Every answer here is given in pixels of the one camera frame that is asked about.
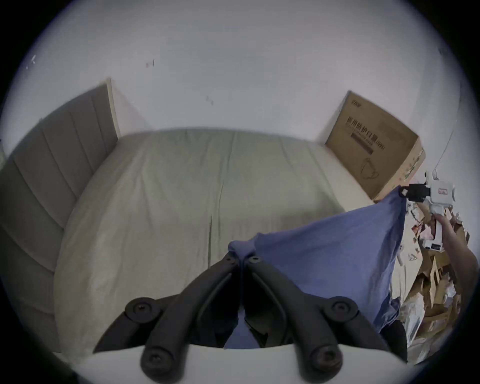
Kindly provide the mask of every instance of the beige bedsheet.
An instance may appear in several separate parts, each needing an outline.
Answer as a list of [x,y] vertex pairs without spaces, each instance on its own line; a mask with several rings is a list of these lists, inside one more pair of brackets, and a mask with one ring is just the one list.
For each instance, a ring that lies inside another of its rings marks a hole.
[[128,301],[181,292],[230,241],[342,212],[329,178],[347,209],[371,204],[314,143],[198,129],[121,138],[65,230],[54,282],[62,353],[91,354]]

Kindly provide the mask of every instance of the bed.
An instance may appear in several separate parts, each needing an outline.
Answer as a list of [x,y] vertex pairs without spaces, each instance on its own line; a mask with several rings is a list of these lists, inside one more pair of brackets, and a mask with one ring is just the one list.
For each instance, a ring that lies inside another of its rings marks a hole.
[[372,204],[316,143],[206,128],[121,136],[113,101],[107,81],[52,112],[0,175],[2,282],[25,327],[70,362],[129,300],[179,293],[231,240]]

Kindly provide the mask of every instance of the trash pile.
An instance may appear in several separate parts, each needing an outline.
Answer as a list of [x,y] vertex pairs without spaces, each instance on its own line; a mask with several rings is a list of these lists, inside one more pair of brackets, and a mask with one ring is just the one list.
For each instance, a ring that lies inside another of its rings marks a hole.
[[[468,244],[470,236],[460,216],[449,209],[445,210],[445,215],[460,241]],[[426,205],[408,203],[406,226],[411,226],[414,248],[417,254],[421,253],[422,262],[400,308],[399,319],[407,334],[408,362],[413,364],[424,361],[440,349],[460,313],[461,297],[447,254],[443,249],[440,252],[427,250],[420,244],[422,239],[434,238],[433,223]]]

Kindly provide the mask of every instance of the gray headboard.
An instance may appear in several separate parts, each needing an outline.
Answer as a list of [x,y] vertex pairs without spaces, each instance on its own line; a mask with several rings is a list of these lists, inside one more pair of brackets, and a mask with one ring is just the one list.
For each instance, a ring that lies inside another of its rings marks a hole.
[[117,143],[109,82],[41,120],[0,172],[0,276],[21,322],[60,352],[53,275],[63,230]]

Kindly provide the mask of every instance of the blue fabric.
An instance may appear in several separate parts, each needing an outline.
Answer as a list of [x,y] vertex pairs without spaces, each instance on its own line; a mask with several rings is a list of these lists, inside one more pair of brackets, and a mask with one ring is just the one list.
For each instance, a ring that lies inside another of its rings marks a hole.
[[[396,319],[399,302],[389,294],[405,221],[406,199],[395,189],[375,205],[304,227],[232,241],[241,260],[252,253],[275,266],[303,292],[356,302],[377,331]],[[252,348],[242,318],[225,348]]]

